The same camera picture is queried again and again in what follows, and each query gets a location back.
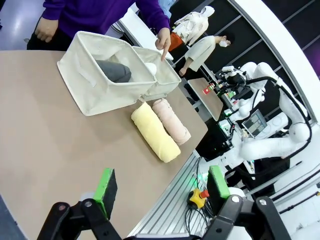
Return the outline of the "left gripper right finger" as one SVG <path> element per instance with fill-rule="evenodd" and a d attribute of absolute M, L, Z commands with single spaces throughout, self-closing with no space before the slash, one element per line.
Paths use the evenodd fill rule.
<path fill-rule="evenodd" d="M 206 188 L 214 217 L 203 240 L 226 240 L 234 227 L 243 227 L 252 240 L 290 240 L 274 202 L 267 196 L 251 201 L 231 194 L 218 166 L 208 170 Z"/>

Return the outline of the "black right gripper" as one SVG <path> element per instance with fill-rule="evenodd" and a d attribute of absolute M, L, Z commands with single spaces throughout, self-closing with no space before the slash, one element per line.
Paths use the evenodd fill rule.
<path fill-rule="evenodd" d="M 246 85 L 246 77 L 240 73 L 230 72 L 229 75 L 226 77 L 226 82 L 230 86 L 245 86 Z"/>

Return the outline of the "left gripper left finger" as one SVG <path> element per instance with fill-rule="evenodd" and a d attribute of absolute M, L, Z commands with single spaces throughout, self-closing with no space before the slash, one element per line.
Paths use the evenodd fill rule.
<path fill-rule="evenodd" d="M 118 186 L 113 168 L 104 169 L 93 197 L 71 206 L 52 205 L 37 237 L 38 240 L 76 240 L 83 231 L 92 231 L 97 240 L 120 240 L 110 222 Z"/>

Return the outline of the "person's left hand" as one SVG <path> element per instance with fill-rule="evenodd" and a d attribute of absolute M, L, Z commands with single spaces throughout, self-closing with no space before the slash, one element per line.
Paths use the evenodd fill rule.
<path fill-rule="evenodd" d="M 155 47 L 162 51 L 161 60 L 164 61 L 168 50 L 171 45 L 171 33 L 167 27 L 162 28 L 157 34 L 157 40 L 155 41 Z"/>

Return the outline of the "person's right hand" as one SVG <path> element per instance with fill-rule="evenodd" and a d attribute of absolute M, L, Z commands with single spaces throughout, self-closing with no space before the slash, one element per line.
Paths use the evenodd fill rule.
<path fill-rule="evenodd" d="M 34 33 L 38 39 L 49 43 L 57 31 L 58 25 L 58 20 L 49 20 L 41 17 L 37 23 Z"/>

